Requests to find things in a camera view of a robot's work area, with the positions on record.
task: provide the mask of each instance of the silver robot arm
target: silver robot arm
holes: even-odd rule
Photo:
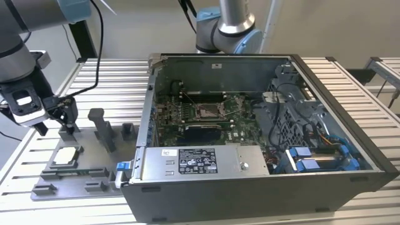
[[[203,8],[196,19],[197,53],[259,53],[263,32],[247,0],[220,0],[220,7]]]
[[[53,95],[20,34],[76,23],[89,15],[89,0],[0,0],[0,94],[5,100],[0,113],[19,125],[36,128],[41,135],[47,133],[47,119],[73,132],[76,103],[73,98]]]

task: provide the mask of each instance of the power supply label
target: power supply label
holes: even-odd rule
[[[217,172],[215,149],[180,149],[180,174]]]

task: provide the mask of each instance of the orange wire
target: orange wire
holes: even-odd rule
[[[320,135],[320,137],[324,139],[324,141],[325,141],[328,144],[332,145],[332,142],[329,142],[329,140],[328,140],[323,135]]]

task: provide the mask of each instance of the motherboard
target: motherboard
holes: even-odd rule
[[[180,92],[157,102],[160,146],[259,145],[265,138],[252,113],[253,99],[245,94],[199,95]]]

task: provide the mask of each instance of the sticker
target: sticker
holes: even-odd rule
[[[177,156],[177,149],[163,149],[161,156]]]
[[[217,172],[215,149],[180,149],[180,174]]]
[[[212,69],[221,69],[223,68],[223,64],[215,63],[215,64],[211,65],[211,68]]]

